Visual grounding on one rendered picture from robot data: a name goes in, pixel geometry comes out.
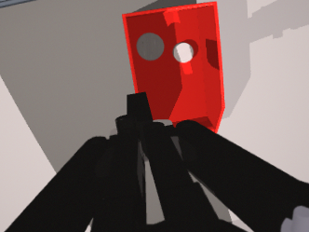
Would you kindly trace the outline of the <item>grey metal disc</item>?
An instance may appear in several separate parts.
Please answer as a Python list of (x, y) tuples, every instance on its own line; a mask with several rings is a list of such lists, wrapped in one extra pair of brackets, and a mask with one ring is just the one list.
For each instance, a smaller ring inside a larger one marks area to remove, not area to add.
[(164, 51), (164, 42), (159, 35), (146, 33), (141, 35), (138, 39), (137, 50), (143, 59), (154, 61), (162, 55)]
[(180, 42), (172, 50), (173, 57), (179, 62), (188, 62), (193, 58), (194, 50), (191, 45)]

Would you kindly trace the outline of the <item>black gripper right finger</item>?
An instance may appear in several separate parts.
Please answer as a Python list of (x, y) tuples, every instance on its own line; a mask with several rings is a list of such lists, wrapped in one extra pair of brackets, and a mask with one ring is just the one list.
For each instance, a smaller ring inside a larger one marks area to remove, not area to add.
[(174, 232), (229, 232), (200, 183), (253, 232), (309, 232), (309, 183), (196, 121), (174, 128), (153, 120), (146, 91), (137, 101), (146, 159)]

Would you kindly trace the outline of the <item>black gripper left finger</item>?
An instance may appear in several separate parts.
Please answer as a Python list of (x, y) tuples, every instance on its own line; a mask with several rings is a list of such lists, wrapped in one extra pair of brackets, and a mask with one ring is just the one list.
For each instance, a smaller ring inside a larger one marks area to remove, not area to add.
[(127, 95), (127, 114), (115, 124), (109, 139), (87, 140), (5, 232), (86, 232), (92, 218), (90, 232), (147, 224), (137, 93)]

